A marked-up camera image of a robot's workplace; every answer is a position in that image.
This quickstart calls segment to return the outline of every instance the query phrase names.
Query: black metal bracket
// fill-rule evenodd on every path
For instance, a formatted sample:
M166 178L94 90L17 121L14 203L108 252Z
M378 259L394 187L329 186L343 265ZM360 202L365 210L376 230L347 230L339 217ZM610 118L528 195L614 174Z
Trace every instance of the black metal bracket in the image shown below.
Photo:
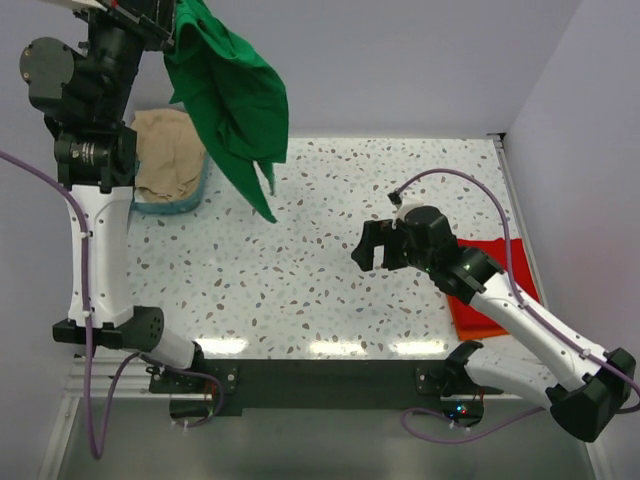
M156 394L203 394L205 382L176 376L154 367L149 391ZM444 360L237 360L197 362L194 371L220 380L225 389L223 416L239 416L246 408L322 410L402 410L440 408L442 386L437 372ZM458 394L474 394L477 386L459 385ZM172 399L174 417L202 409L202 401Z
M133 317L119 327L104 325L93 328L93 344L112 350L151 352L160 342L164 329L164 314L158 307L133 307ZM84 345L87 331L74 320L62 320L53 325L53 339L60 343Z
M421 362L415 371L416 386L420 394L450 397L477 393L479 386L469 378L464 367L469 357L479 348L482 348L480 342L467 341L456 347L446 360ZM498 395L502 391L485 388L485 393Z
M500 138L501 142L504 142L504 137L507 136L507 132L502 132L502 133L488 133L487 137L498 137Z
M143 39L145 50L161 51L173 47L175 10L176 0L119 0L104 12L80 10L75 16L87 23L96 14L109 17Z
M203 360L203 370L217 378L224 388L225 395L233 395L238 385L238 367L233 361ZM200 394L204 393L206 381L201 378L180 375L160 367L147 367L151 375L149 391L157 394Z

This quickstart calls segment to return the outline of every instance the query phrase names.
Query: beige towel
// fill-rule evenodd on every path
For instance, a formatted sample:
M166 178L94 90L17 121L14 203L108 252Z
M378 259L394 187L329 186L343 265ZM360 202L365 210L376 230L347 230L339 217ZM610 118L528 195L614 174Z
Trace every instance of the beige towel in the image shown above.
M171 109L135 113L138 132L136 187L149 203L188 198L198 188L205 148L184 112Z

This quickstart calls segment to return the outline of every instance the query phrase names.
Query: teal basket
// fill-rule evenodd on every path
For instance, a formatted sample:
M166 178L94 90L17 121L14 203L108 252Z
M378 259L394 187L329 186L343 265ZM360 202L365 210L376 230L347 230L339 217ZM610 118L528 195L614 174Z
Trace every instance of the teal basket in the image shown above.
M187 213L196 208L202 202L204 196L204 187L207 182L207 176L209 174L209 164L211 163L211 157L205 155L204 162L202 163L202 175L200 175L200 183L198 188L188 198L183 198L176 202L169 203L146 203L136 202L131 203L131 208L138 212L142 212L149 215L178 215L180 213ZM136 172L140 164L136 163Z

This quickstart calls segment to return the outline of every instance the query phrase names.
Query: green shirt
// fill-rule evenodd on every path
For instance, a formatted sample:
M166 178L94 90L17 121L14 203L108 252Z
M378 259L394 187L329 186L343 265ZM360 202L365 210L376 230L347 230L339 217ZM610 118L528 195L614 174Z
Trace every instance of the green shirt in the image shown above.
M253 162L273 192L273 163L284 163L287 154L285 86L203 0L178 0L176 8L176 47L165 54L175 90L171 103L184 104L220 170L258 213L275 222Z

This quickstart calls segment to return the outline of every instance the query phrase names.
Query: cable connector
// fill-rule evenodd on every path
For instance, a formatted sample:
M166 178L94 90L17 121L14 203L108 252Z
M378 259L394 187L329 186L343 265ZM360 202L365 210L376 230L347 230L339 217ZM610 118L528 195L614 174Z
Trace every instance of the cable connector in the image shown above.
M393 192L389 193L387 197L389 197L389 200L391 200L391 203L396 207L399 207L400 205L402 205L402 197L400 196L400 193L397 190L394 190Z

